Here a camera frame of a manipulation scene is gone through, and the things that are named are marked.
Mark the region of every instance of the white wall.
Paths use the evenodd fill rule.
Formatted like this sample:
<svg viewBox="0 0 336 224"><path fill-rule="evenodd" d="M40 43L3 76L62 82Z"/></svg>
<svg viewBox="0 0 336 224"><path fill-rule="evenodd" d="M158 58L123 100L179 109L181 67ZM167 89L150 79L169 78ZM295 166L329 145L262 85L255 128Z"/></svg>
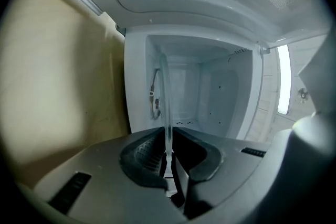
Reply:
<svg viewBox="0 0 336 224"><path fill-rule="evenodd" d="M197 118L202 131L236 138L251 91L252 51L207 62L201 69Z"/></svg>
<svg viewBox="0 0 336 224"><path fill-rule="evenodd" d="M13 0L0 29L0 133L29 186L129 132L123 36L77 0Z"/></svg>
<svg viewBox="0 0 336 224"><path fill-rule="evenodd" d="M314 105L309 98L301 103L298 91L305 88L298 73L309 62L326 36L302 40L288 45L291 63L291 97L287 115L277 112L279 102L280 70L276 49L264 55L264 80L258 110L253 124L246 137L247 140L271 142L274 135L281 130L289 129L299 119L311 115Z"/></svg>

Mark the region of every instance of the led light strip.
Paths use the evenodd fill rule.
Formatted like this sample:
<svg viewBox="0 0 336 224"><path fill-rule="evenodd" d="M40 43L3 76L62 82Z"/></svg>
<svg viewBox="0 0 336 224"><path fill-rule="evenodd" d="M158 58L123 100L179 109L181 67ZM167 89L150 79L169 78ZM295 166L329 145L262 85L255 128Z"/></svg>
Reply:
<svg viewBox="0 0 336 224"><path fill-rule="evenodd" d="M288 113L290 89L291 89L291 69L288 46L278 47L280 60L280 98L278 112L286 115Z"/></svg>

